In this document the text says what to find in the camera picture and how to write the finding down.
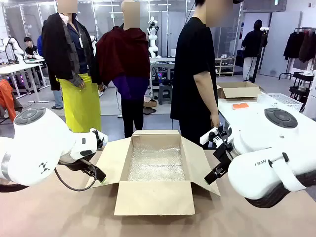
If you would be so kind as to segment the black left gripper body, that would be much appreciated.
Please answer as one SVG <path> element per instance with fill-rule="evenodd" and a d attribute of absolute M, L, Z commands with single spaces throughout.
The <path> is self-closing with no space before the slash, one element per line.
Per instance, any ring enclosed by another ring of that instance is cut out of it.
<path fill-rule="evenodd" d="M 91 163 L 83 158 L 76 160 L 74 163 L 59 161 L 58 165 L 66 166 L 71 171 L 82 171 L 84 173 L 89 173 L 92 171 Z"/>

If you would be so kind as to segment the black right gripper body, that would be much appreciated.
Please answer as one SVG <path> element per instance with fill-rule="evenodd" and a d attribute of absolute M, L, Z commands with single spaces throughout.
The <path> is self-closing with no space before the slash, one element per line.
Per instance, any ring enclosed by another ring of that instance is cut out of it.
<path fill-rule="evenodd" d="M 220 140 L 216 143 L 214 156 L 218 159 L 219 164 L 213 169 L 214 171 L 227 171 L 232 161 L 230 152 L 233 150 L 231 143 Z"/>

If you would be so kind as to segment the person's left hand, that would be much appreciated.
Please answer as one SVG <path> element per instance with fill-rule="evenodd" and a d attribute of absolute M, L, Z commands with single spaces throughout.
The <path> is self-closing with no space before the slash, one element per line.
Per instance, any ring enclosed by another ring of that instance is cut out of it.
<path fill-rule="evenodd" d="M 210 115 L 211 125 L 212 127 L 219 128 L 220 126 L 220 118 L 218 113 L 212 113 Z"/>

